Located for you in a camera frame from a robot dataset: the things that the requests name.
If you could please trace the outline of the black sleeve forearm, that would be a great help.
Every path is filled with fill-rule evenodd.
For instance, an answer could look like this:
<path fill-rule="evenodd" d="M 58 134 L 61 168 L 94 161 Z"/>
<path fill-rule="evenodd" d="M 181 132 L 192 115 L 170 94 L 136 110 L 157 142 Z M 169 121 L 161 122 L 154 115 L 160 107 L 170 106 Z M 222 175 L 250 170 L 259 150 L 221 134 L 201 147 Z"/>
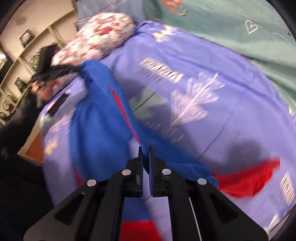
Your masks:
<path fill-rule="evenodd" d="M 29 90 L 13 117 L 1 126 L 1 162 L 18 156 L 39 117 L 37 96 Z"/>

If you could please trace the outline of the person's left hand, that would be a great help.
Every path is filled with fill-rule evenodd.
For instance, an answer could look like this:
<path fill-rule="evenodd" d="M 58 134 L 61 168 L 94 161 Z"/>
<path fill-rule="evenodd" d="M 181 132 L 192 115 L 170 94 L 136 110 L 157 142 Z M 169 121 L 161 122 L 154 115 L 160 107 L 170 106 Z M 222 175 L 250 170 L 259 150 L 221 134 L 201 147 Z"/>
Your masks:
<path fill-rule="evenodd" d="M 35 81 L 31 87 L 31 91 L 39 100 L 48 101 L 67 86 L 62 78 L 51 79 L 44 84 L 41 81 Z"/>

